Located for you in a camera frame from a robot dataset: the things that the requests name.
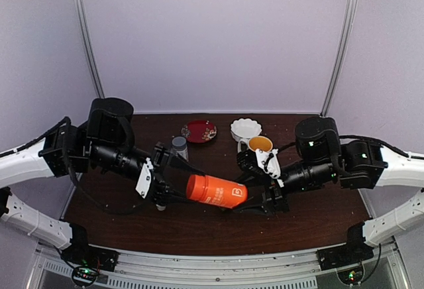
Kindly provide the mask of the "orange pill bottle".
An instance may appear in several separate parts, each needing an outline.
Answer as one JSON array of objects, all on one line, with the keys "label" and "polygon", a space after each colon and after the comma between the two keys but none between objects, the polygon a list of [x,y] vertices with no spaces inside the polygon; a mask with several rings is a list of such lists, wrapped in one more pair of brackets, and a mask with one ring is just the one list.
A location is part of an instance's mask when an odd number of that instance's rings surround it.
[{"label": "orange pill bottle", "polygon": [[248,199],[248,189],[233,181],[193,174],[188,179],[185,195],[195,202],[233,209]]}]

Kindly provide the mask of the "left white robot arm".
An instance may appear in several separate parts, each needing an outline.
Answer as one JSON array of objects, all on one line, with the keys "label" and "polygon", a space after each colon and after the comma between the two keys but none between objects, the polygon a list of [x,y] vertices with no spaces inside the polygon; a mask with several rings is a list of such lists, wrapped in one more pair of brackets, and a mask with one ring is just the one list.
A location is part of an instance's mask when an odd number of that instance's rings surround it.
[{"label": "left white robot arm", "polygon": [[103,172],[134,181],[138,195],[158,207],[186,202],[186,197],[165,181],[164,170],[169,166],[191,174],[203,172],[162,144],[151,153],[138,149],[131,127],[133,113],[133,106],[124,99],[94,99],[82,125],[75,127],[69,117],[64,117],[29,143],[2,152],[1,220],[61,251],[69,251],[81,265],[89,265],[95,260],[95,250],[88,244],[87,231],[25,204],[11,191],[13,184],[69,176],[78,186],[78,174],[100,167]]}]

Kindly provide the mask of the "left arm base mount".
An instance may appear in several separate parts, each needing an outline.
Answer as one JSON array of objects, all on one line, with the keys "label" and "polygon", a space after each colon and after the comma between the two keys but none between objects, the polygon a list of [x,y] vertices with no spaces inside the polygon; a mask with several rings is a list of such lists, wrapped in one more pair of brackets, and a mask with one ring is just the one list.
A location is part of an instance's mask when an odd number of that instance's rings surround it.
[{"label": "left arm base mount", "polygon": [[113,272],[118,262],[119,253],[91,245],[71,244],[60,251],[61,257],[71,263]]}]

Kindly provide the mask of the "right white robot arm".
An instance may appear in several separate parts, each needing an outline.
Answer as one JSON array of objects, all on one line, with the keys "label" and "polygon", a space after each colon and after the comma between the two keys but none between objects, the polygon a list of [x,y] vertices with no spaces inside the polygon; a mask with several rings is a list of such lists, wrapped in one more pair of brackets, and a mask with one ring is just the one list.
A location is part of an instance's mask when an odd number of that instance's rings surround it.
[{"label": "right white robot arm", "polygon": [[327,182],[351,190],[384,186],[423,187],[423,155],[385,141],[339,135],[331,117],[310,117],[295,127],[295,140],[267,152],[242,149],[237,154],[242,185],[262,187],[233,211],[275,214],[287,211],[286,196],[319,190]]}]

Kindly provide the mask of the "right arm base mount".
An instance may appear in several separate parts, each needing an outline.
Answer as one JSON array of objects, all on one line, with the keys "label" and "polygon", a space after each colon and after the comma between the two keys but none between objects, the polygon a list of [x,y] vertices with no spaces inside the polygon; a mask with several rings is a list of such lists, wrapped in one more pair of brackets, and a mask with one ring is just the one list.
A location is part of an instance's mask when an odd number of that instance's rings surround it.
[{"label": "right arm base mount", "polygon": [[358,264],[364,260],[372,259],[373,257],[373,248],[365,244],[344,244],[317,251],[317,258],[321,270],[330,270]]}]

